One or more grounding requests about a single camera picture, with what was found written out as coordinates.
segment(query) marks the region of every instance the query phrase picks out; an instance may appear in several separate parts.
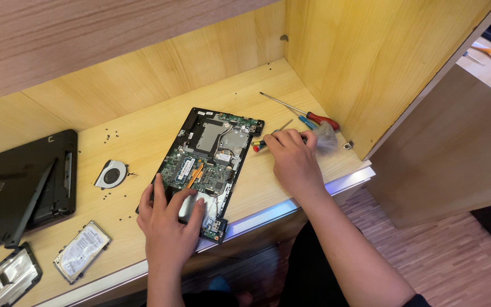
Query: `gray brush bristles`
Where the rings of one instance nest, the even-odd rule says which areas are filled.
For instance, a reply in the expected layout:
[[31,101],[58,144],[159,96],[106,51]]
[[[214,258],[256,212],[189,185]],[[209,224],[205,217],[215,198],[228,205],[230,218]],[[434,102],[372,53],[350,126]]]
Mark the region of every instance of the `gray brush bristles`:
[[318,129],[312,130],[317,136],[316,152],[321,155],[332,154],[337,150],[338,141],[333,127],[326,121],[321,122]]

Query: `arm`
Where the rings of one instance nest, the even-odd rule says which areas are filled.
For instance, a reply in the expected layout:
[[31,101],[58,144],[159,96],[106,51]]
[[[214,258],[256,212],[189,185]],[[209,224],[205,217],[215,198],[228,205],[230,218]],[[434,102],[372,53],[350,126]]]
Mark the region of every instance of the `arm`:
[[[154,202],[149,201],[154,192]],[[148,185],[140,200],[137,222],[145,234],[145,254],[149,266],[147,306],[185,306],[181,296],[181,270],[193,254],[204,214],[204,199],[199,199],[187,225],[179,223],[183,201],[196,190],[186,188],[174,195],[170,204],[164,196],[162,176]]]
[[[301,135],[308,138],[305,145]],[[351,306],[401,307],[416,292],[357,230],[331,195],[315,159],[312,131],[264,136],[276,159],[274,174],[310,219],[338,284]]]

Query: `person's left hand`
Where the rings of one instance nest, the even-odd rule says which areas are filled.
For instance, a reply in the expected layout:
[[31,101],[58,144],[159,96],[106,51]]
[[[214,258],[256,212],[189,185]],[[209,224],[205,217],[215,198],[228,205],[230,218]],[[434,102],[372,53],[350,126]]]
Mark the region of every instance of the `person's left hand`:
[[[149,200],[153,190],[154,202]],[[156,175],[154,185],[149,184],[141,194],[137,222],[146,237],[149,270],[181,274],[185,262],[193,254],[204,215],[204,199],[196,201],[187,225],[179,223],[178,214],[183,201],[194,194],[195,189],[186,188],[167,204],[160,173]]]

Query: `hand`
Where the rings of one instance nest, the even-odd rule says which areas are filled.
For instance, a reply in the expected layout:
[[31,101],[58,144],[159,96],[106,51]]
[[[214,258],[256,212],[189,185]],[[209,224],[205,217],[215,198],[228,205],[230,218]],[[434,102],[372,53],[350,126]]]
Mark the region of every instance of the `hand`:
[[[308,139],[306,144],[301,136]],[[315,159],[317,136],[312,131],[299,134],[295,129],[287,129],[267,134],[263,139],[276,159],[274,175],[301,205],[311,203],[301,200],[329,195]]]
[[[154,202],[149,198],[154,190]],[[157,174],[154,185],[147,186],[140,200],[140,214],[136,219],[146,237],[145,254],[149,270],[163,270],[170,274],[180,274],[185,262],[193,254],[204,215],[204,199],[196,201],[187,225],[178,222],[178,214],[183,201],[196,194],[196,190],[186,188],[176,193],[167,204],[162,185],[162,175]]]

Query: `blue screwdriver handle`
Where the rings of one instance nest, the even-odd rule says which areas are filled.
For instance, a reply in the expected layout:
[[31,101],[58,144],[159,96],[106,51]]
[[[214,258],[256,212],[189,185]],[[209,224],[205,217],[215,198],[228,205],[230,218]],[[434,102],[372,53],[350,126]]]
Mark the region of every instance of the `blue screwdriver handle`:
[[314,129],[317,129],[317,126],[315,123],[309,121],[306,119],[306,117],[302,116],[302,115],[298,115],[298,119],[303,122],[304,124],[306,124],[306,126],[308,126],[308,128],[310,128],[311,130],[314,130]]

